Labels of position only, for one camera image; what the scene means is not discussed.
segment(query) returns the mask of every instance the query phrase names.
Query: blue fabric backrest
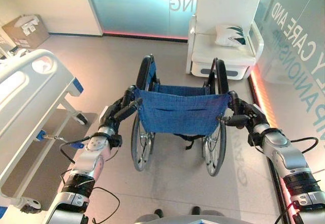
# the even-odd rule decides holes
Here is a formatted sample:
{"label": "blue fabric backrest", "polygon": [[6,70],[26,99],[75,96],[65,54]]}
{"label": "blue fabric backrest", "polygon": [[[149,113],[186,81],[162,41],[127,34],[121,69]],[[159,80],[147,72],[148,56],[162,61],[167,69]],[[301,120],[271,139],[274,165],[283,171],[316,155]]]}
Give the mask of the blue fabric backrest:
{"label": "blue fabric backrest", "polygon": [[209,95],[207,88],[160,85],[155,91],[135,90],[143,99],[138,111],[147,132],[210,135],[230,100],[228,94]]}

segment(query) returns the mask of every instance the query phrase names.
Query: cushion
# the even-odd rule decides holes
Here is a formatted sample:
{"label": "cushion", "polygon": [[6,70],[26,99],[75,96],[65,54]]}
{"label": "cushion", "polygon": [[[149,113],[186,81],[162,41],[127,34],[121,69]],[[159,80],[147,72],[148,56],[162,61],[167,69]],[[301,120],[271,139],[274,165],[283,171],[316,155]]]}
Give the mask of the cushion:
{"label": "cushion", "polygon": [[249,44],[242,47],[219,46],[214,43],[215,35],[196,34],[192,54],[193,62],[211,64],[215,57],[222,59],[226,65],[252,66],[255,57]]}
{"label": "cushion", "polygon": [[217,38],[215,43],[222,46],[239,47],[246,45],[243,29],[234,25],[216,25]]}

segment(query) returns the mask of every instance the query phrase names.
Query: glass partition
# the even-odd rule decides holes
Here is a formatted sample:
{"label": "glass partition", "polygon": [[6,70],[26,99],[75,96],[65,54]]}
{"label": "glass partition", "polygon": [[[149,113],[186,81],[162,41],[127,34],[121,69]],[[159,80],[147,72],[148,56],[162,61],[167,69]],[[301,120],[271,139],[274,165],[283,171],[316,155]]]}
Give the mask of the glass partition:
{"label": "glass partition", "polygon": [[[264,50],[252,73],[272,126],[290,139],[318,137],[304,154],[325,189],[325,0],[261,0],[255,21]],[[295,143],[300,150],[313,141]]]}
{"label": "glass partition", "polygon": [[92,0],[104,33],[187,39],[197,0]]}

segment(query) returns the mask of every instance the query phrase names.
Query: cardboard box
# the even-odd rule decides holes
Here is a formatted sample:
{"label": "cardboard box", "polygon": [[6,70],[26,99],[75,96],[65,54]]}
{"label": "cardboard box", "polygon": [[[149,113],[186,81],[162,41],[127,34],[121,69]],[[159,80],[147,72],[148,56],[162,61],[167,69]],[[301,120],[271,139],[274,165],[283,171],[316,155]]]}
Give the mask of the cardboard box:
{"label": "cardboard box", "polygon": [[17,17],[2,28],[19,48],[37,48],[50,37],[39,15]]}

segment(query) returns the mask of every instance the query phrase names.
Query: white bed frame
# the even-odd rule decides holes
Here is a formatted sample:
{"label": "white bed frame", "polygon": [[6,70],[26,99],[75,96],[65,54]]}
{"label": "white bed frame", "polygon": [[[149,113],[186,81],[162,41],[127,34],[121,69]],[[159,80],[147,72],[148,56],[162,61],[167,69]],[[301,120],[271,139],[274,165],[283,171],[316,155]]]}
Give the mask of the white bed frame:
{"label": "white bed frame", "polygon": [[21,202],[55,140],[47,141],[12,197],[4,195],[1,187],[58,105],[68,112],[54,135],[60,134],[71,117],[81,124],[87,121],[85,117],[80,120],[83,115],[65,100],[68,93],[79,96],[81,84],[51,52],[35,50],[5,62],[0,68],[0,206],[8,207]]}

